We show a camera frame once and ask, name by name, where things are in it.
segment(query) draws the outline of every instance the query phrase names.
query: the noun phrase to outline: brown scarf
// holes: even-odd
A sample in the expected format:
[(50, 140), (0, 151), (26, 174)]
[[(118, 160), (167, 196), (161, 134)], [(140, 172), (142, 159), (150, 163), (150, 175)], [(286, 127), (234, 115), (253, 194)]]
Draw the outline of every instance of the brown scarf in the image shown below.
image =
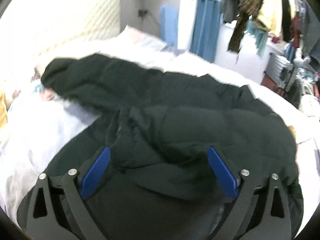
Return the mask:
[(250, 16), (252, 16), (253, 19), (258, 16), (261, 2), (262, 0), (243, 0), (241, 2), (240, 14), (237, 17), (237, 24), (230, 39), (228, 51), (235, 52), (237, 54), (239, 53), (240, 43), (244, 36), (247, 21)]

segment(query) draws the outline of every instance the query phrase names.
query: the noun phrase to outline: blue gripper pad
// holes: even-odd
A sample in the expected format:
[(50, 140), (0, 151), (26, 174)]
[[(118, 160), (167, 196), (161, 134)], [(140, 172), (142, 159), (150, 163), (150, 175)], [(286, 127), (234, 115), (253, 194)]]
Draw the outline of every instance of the blue gripper pad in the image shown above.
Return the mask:
[(238, 197), (237, 182), (232, 176), (230, 170), (221, 160), (218, 153), (213, 147), (208, 150), (208, 162), (216, 175), (218, 182), (220, 183), (224, 193), (235, 200)]
[(87, 174), (82, 179), (80, 196), (87, 199), (95, 192), (103, 173), (106, 171), (111, 159), (111, 152), (105, 147), (97, 160), (93, 163)]

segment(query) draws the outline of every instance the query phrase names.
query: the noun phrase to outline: teal cloth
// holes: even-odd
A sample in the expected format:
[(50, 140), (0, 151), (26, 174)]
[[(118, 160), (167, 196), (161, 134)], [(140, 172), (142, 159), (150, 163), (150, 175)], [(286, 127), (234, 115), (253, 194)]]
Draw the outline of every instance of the teal cloth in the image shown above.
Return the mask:
[(248, 21), (247, 32), (255, 36), (256, 47), (258, 49), (257, 55), (262, 58), (264, 51), (266, 49), (266, 44), (269, 37), (268, 32), (259, 29), (258, 26), (253, 21)]

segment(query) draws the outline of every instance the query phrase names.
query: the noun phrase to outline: metal screw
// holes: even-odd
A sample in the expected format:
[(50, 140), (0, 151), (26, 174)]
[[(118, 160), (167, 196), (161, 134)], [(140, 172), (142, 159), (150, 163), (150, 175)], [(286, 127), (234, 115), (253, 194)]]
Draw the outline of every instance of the metal screw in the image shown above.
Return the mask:
[(277, 174), (275, 174), (275, 173), (273, 173), (273, 174), (271, 175), (271, 177), (272, 177), (274, 180), (279, 179), (279, 176), (278, 176)]
[(71, 169), (70, 171), (68, 171), (68, 174), (70, 176), (76, 175), (77, 174), (77, 170), (76, 169)]
[(39, 179), (45, 179), (47, 175), (45, 173), (41, 173), (40, 176), (39, 176)]
[(243, 176), (249, 176), (249, 174), (250, 174), (250, 172), (248, 171), (248, 170), (242, 170), (241, 171), (241, 174), (243, 175)]

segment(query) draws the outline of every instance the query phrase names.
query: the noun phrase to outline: quilted wall panel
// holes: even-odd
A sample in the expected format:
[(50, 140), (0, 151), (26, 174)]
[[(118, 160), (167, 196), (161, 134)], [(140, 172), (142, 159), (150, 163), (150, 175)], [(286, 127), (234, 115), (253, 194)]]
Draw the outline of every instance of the quilted wall panel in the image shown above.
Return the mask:
[(12, 0), (0, 19), (0, 87), (29, 82), (28, 62), (52, 48), (119, 33), (120, 0)]

